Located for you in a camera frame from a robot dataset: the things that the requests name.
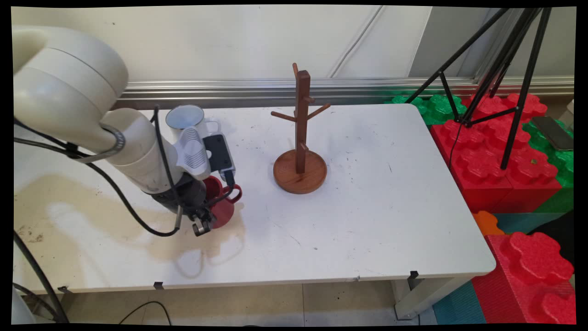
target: smartphone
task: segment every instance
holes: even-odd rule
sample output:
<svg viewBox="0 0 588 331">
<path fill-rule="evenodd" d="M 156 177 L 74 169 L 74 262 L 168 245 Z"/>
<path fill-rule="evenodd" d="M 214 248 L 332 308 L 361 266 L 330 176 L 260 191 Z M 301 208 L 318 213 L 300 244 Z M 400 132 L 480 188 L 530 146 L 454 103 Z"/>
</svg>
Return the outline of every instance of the smartphone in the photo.
<svg viewBox="0 0 588 331">
<path fill-rule="evenodd" d="M 533 117 L 531 121 L 543 133 L 553 148 L 560 151 L 574 149 L 574 138 L 570 137 L 551 117 Z"/>
</svg>

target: orange foam block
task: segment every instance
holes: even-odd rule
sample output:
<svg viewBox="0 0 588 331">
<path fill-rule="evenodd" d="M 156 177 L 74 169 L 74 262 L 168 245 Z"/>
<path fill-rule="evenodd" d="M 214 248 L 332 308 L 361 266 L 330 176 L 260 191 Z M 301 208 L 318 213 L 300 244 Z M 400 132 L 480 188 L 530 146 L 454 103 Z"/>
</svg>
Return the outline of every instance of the orange foam block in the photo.
<svg viewBox="0 0 588 331">
<path fill-rule="evenodd" d="M 505 233 L 501 229 L 498 229 L 498 219 L 494 215 L 488 213 L 487 211 L 482 210 L 472 215 L 474 216 L 474 219 L 476 220 L 476 223 L 478 224 L 478 227 L 480 228 L 480 231 L 482 232 L 483 236 L 486 236 L 488 234 Z"/>
</svg>

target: teal foam mat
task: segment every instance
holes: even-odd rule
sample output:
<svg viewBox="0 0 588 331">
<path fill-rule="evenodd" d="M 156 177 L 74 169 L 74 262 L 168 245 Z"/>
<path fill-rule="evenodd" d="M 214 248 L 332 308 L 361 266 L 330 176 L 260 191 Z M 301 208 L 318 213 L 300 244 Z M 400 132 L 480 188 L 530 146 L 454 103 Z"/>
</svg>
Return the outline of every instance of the teal foam mat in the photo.
<svg viewBox="0 0 588 331">
<path fill-rule="evenodd" d="M 486 324 L 472 282 L 467 282 L 433 305 L 437 324 Z"/>
</svg>

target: mug rim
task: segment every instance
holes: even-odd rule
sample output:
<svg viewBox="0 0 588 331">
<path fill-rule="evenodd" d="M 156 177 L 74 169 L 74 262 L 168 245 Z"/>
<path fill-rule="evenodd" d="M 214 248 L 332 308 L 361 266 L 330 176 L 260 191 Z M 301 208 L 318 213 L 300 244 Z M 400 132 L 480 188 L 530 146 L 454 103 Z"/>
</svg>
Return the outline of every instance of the mug rim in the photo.
<svg viewBox="0 0 588 331">
<path fill-rule="evenodd" d="M 185 106 L 192 106 L 192 107 L 196 107 L 197 109 L 200 109 L 200 110 L 201 110 L 201 113 L 202 113 L 202 118 L 201 118 L 201 119 L 200 119 L 198 122 L 196 122 L 196 123 L 193 123 L 193 124 L 188 124 L 188 125 L 186 125 L 186 126 L 184 126 L 184 127 L 182 127 L 182 128 L 178 128 L 178 127 L 176 127 L 176 126 L 170 125 L 170 124 L 169 124 L 169 122 L 168 122 L 168 117 L 169 117 L 169 114 L 171 114 L 171 113 L 172 113 L 174 110 L 176 110 L 176 109 L 178 109 L 178 108 L 180 108 L 180 107 L 185 107 Z M 174 128 L 174 129 L 183 130 L 183 129 L 187 128 L 187 127 L 191 127 L 191 126 L 193 126 L 193 125 L 198 125 L 198 124 L 200 124 L 200 123 L 201 123 L 201 122 L 204 120 L 204 118 L 205 118 L 205 116 L 204 116 L 204 109 L 202 109 L 202 107 L 200 107 L 200 106 L 197 106 L 197 105 L 195 105 L 195 104 L 184 104 L 184 105 L 179 105 L 179 106 L 175 106 L 175 107 L 173 107 L 173 108 L 172 108 L 172 109 L 171 109 L 171 110 L 170 110 L 170 111 L 169 111 L 169 112 L 168 112 L 168 113 L 165 115 L 165 124 L 167 124 L 167 125 L 168 125 L 168 127 L 171 127 L 171 128 Z"/>
</svg>

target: cable on floor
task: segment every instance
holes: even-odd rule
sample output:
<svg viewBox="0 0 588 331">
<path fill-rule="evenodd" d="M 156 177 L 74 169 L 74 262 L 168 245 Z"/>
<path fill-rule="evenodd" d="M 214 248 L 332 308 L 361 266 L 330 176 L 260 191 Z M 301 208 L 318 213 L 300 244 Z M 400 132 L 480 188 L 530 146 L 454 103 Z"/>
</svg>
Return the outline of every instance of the cable on floor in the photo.
<svg viewBox="0 0 588 331">
<path fill-rule="evenodd" d="M 122 324 L 122 322 L 124 322 L 130 315 L 132 315 L 132 313 L 136 312 L 137 310 L 139 310 L 139 308 L 146 306 L 150 303 L 157 303 L 158 305 L 161 306 L 161 308 L 163 308 L 163 311 L 165 312 L 165 316 L 168 318 L 168 323 L 169 325 L 172 325 L 172 320 L 169 318 L 169 314 L 168 314 L 168 310 L 165 309 L 165 306 L 163 305 L 163 303 L 159 302 L 159 301 L 150 301 L 150 302 L 146 302 L 142 305 L 140 305 L 139 307 L 135 308 L 132 312 L 130 312 L 128 315 L 125 316 L 125 318 L 123 318 L 120 322 L 118 322 L 119 324 Z"/>
</svg>

